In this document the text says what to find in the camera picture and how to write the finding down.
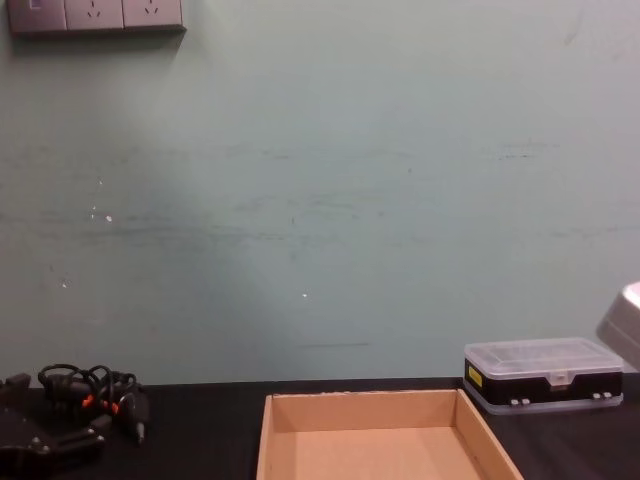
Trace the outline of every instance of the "plastic storage box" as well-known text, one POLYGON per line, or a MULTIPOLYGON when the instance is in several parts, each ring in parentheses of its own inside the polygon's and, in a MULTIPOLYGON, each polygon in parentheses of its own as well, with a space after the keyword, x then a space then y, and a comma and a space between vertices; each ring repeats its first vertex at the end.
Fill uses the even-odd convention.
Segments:
POLYGON ((464 384, 488 412, 515 414, 616 406, 623 361, 583 338, 465 347, 464 384))

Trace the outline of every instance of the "power socket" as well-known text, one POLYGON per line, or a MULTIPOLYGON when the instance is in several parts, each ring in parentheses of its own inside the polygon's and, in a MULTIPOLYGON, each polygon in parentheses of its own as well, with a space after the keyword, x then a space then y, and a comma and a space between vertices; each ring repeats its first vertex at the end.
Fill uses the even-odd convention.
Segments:
POLYGON ((65 0, 65 10, 69 30, 124 28, 120 0, 65 0))
POLYGON ((183 28, 180 0, 123 0, 125 28, 183 28))
POLYGON ((13 33, 67 30, 64 0, 7 0, 7 9, 13 33))

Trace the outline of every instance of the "black tabletop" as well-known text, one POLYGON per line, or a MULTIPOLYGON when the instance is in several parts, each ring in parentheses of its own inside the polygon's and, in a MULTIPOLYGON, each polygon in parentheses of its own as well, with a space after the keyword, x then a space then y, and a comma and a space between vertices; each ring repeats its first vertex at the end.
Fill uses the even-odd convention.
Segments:
MULTIPOLYGON (((460 385, 444 378, 148 387, 153 426, 142 447, 114 431, 100 460, 55 479, 254 480, 266 395, 460 385)), ((625 375, 624 393, 617 408, 485 418, 527 480, 638 480, 640 374, 625 375)), ((43 402, 32 415, 55 428, 43 402)))

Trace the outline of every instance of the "painted wall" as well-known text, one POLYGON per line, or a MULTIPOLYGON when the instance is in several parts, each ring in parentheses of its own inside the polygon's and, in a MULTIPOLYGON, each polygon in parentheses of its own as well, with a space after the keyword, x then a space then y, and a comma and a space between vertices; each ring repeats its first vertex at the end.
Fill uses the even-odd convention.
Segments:
POLYGON ((640 277, 635 0, 185 1, 0 40, 0 376, 458 375, 640 277))

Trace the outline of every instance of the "cardboard tray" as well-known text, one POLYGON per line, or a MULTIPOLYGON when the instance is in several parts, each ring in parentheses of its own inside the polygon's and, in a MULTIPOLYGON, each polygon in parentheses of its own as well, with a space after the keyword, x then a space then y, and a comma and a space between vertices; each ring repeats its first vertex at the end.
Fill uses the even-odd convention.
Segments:
POLYGON ((522 480, 462 390, 269 396, 257 480, 522 480))

